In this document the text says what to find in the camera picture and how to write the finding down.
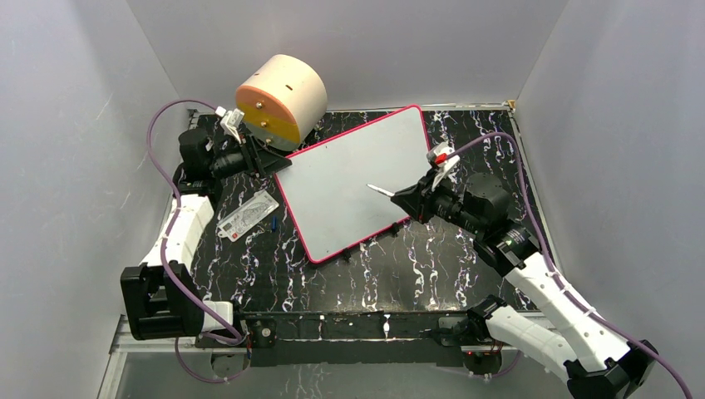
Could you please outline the white whiteboard marker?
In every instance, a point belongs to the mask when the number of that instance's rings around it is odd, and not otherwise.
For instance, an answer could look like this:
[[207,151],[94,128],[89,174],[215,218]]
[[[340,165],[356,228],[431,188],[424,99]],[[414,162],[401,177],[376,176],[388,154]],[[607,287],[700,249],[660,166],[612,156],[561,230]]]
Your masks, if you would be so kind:
[[378,187],[378,186],[376,186],[376,185],[367,184],[367,187],[368,187],[369,189],[373,190],[374,192],[379,193],[379,194],[381,194],[381,195],[384,195],[384,196],[386,196],[386,197],[388,197],[388,198],[391,198],[391,197],[393,197],[393,196],[395,195],[394,192],[391,192],[391,191],[389,191],[389,190],[385,190],[385,189],[383,189],[383,188],[381,188],[381,187]]

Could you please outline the pink framed whiteboard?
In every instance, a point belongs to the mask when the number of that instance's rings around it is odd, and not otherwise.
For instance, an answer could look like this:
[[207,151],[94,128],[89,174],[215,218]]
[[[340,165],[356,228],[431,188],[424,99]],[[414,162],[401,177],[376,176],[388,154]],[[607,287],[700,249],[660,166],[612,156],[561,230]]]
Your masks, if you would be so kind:
[[275,179],[308,259],[320,264],[407,219],[370,187],[415,184],[430,148],[422,109],[411,105],[290,155]]

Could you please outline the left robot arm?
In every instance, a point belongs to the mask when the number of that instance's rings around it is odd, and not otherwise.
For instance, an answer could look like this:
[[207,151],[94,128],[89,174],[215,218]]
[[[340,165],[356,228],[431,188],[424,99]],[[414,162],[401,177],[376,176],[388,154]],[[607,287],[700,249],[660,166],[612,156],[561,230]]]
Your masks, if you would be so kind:
[[191,266],[220,203],[224,180],[273,175],[293,162],[253,137],[216,142],[205,128],[187,130],[178,141],[182,161],[167,179],[173,194],[167,220],[149,253],[121,274],[131,334],[137,340],[202,335],[238,346],[249,325],[239,317],[237,304],[204,300]]

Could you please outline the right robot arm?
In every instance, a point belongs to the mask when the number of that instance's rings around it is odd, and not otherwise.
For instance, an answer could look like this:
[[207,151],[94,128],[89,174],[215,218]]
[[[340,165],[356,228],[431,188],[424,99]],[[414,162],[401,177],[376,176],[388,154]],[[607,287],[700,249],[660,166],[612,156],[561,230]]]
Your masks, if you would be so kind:
[[493,175],[473,175],[458,195],[430,171],[390,196],[414,220],[444,219],[474,235],[478,257],[518,288],[551,322],[549,330],[489,296],[467,312],[466,328],[479,344],[509,343],[555,374],[574,398],[628,398],[653,369],[644,340],[630,343],[595,321],[597,313],[545,264],[538,239],[510,219],[511,199]]

